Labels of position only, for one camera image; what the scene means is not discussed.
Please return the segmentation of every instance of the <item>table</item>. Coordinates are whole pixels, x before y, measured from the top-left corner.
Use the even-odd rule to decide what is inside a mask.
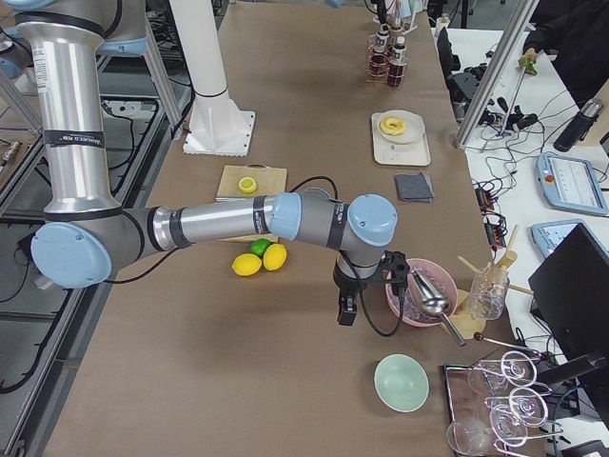
[[[501,32],[498,30],[449,29],[448,36],[453,45],[453,53],[460,56],[462,69],[464,69],[487,62],[488,59],[484,55],[499,42]],[[514,52],[512,59],[514,65],[505,69],[493,94],[495,99],[502,95],[508,104],[513,96],[518,78],[517,62],[521,55],[520,51],[524,37],[525,35]],[[525,76],[517,105],[521,106],[522,112],[535,112],[539,116],[545,127],[545,137],[552,135],[544,145],[543,151],[556,152],[552,144],[558,138],[562,127],[566,125],[565,123],[578,112],[578,108],[570,94],[565,91],[564,84],[545,54],[540,55],[535,67],[539,74],[537,76]],[[539,132],[539,125],[531,128],[531,131]],[[491,129],[478,128],[467,144],[466,154],[469,169],[472,177],[479,181],[493,177],[485,159],[490,156],[509,158],[508,152],[501,149],[501,146],[505,145],[506,141],[515,142],[515,140],[501,140],[493,138],[493,136],[494,132]],[[534,159],[540,153],[543,142],[542,135],[522,133],[521,139],[525,141],[515,146],[515,149],[527,154],[515,153],[517,160],[523,158],[522,161],[518,162],[518,172],[514,175],[517,184],[500,197],[499,209],[507,217],[510,232],[516,224],[521,225],[521,234],[515,245],[515,251],[518,253],[519,259],[510,269],[510,280],[512,284],[528,287],[528,278],[543,260],[530,235],[529,228],[531,225],[565,219],[583,219],[606,247],[609,247],[609,229],[607,229],[606,218],[560,211],[549,207],[541,193],[535,173]],[[599,170],[606,170],[609,162],[607,154],[601,146],[574,146],[566,153],[561,152],[560,155],[589,160]],[[499,162],[491,161],[491,169],[496,175],[504,175]],[[508,292],[506,305],[509,311],[510,324],[514,331],[516,328],[520,328],[524,337],[546,333],[546,330],[529,313],[530,304],[531,297],[514,290]],[[527,341],[527,344],[538,350],[545,350],[545,338],[532,339]],[[560,442],[560,447],[574,446],[593,439],[602,439],[604,444],[609,446],[609,431],[602,422],[590,422],[577,418],[562,419],[560,422],[565,427],[564,436],[572,442],[572,445]]]
[[[392,89],[364,81],[365,43],[377,27],[366,9],[231,5],[220,42],[231,96],[257,112],[250,153],[193,156],[174,144],[149,205],[212,202],[225,164],[287,168],[288,188],[326,174],[346,201],[390,198],[401,221],[391,248],[441,264],[469,288],[457,256],[485,263],[489,250],[465,156],[450,146],[456,123],[427,19],[418,20],[405,81]],[[394,108],[426,124],[431,205],[398,202],[393,177],[403,169],[373,161],[370,115]],[[205,243],[115,287],[45,455],[451,455],[439,366],[471,364],[489,346],[459,348],[438,327],[404,326],[386,340],[363,315],[338,327],[336,254],[287,248],[280,271],[244,279],[229,266],[246,246]],[[382,288],[370,287],[366,300],[380,326],[393,325]],[[505,320],[488,332],[510,336]],[[396,352],[419,360],[430,381],[427,402],[409,414],[388,409],[373,387],[376,364]]]

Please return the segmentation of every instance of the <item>mint green bowl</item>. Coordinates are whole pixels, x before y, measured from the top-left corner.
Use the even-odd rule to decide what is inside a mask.
[[[399,412],[419,409],[429,394],[425,370],[415,359],[402,354],[387,355],[379,362],[374,387],[383,403]]]

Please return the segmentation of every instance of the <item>black monitor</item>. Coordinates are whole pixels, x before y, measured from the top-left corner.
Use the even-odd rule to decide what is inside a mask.
[[[568,364],[609,359],[609,256],[584,225],[578,224],[543,261],[529,285]],[[605,363],[581,374],[585,371],[574,374],[609,427],[609,368]]]

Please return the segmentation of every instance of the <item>white desk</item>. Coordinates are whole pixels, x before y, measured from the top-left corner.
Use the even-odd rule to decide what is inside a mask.
[[[484,55],[489,49],[495,48],[495,45],[501,38],[501,31],[449,29],[448,37],[452,43],[453,53],[459,55],[462,69],[464,69],[490,61]],[[514,95],[518,79],[519,71],[517,70],[517,63],[521,56],[521,43],[516,49],[513,59],[511,59],[514,65],[508,66],[504,70],[493,94],[495,100],[497,100],[497,97],[503,96],[508,105]],[[565,121],[573,117],[577,113],[578,108],[575,106],[570,94],[565,90],[564,84],[556,74],[554,67],[546,55],[540,55],[535,67],[539,74],[537,76],[525,75],[516,105],[520,105],[522,112],[525,114],[535,112],[538,115],[545,127],[545,137],[547,138],[548,135],[562,126]],[[546,104],[556,95],[559,96],[546,107]],[[501,112],[501,109],[497,106],[491,109]],[[544,119],[545,116],[550,115],[552,117]],[[541,128],[539,124],[536,124],[530,130],[541,131]],[[550,140],[546,142],[543,151],[556,152],[552,145],[559,134],[557,132],[552,135]],[[506,149],[496,148],[504,146],[506,141],[510,144],[516,143],[516,140],[514,140],[515,134],[505,139],[493,138],[494,135],[495,132],[490,128],[484,129],[480,127],[475,131],[467,144],[465,153],[473,179],[485,181],[493,178],[485,162],[487,157],[510,158],[509,152]],[[602,217],[552,209],[545,201],[535,173],[535,157],[540,154],[542,137],[543,135],[538,133],[521,133],[520,139],[525,139],[526,141],[514,146],[514,149],[528,152],[530,158],[525,158],[518,162],[518,172],[514,175],[517,184],[513,189],[500,197],[498,207],[498,211],[506,216],[510,233],[516,224],[521,225],[521,232],[515,245],[519,258],[510,269],[510,281],[514,285],[523,287],[528,287],[529,276],[531,276],[543,260],[543,256],[533,243],[530,235],[529,228],[533,224],[580,218],[595,232],[599,240],[606,247],[609,247],[609,220]],[[525,157],[525,154],[516,153],[514,155],[516,160]],[[608,163],[607,155],[601,146],[593,148],[575,146],[569,152],[562,153],[561,155],[587,159],[592,162],[596,169],[601,170],[605,170]],[[499,161],[491,160],[490,165],[496,176],[506,174]],[[607,187],[607,181],[601,183],[601,186]],[[530,304],[530,296],[514,290],[508,292],[506,305],[512,329],[520,328],[524,337],[541,335],[546,332],[529,313]],[[545,350],[545,338],[540,338],[538,341],[527,341],[527,345],[539,350]],[[562,419],[560,422],[565,427],[564,436],[572,442],[572,445],[560,442],[559,447],[570,447],[593,439],[601,439],[606,446],[609,446],[609,431],[602,422],[588,422],[576,418]]]

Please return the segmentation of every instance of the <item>brown tabletop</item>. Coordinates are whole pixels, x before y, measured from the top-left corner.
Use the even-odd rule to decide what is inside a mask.
[[[418,23],[405,81],[391,89],[365,82],[365,42],[376,28],[365,8],[231,5],[220,40],[232,98],[257,113],[250,153],[185,155],[175,143],[149,204],[212,202],[225,164],[287,168],[289,188],[328,175],[345,201],[370,192],[392,200],[400,223],[391,248],[441,264],[469,288],[457,256],[483,265],[489,249],[465,157],[448,141],[457,127],[424,14]],[[432,204],[399,202],[393,179],[404,169],[373,160],[370,115],[388,109],[424,119]],[[438,327],[403,325],[384,339],[362,313],[339,327],[336,254],[287,248],[281,270],[244,279],[230,264],[246,245],[204,243],[115,287],[45,455],[450,455],[439,366],[472,363],[490,347],[459,348]],[[368,288],[366,301],[380,326],[394,324],[382,288]],[[504,321],[489,327],[509,335]],[[391,353],[427,372],[429,398],[415,412],[377,397],[374,369]]]

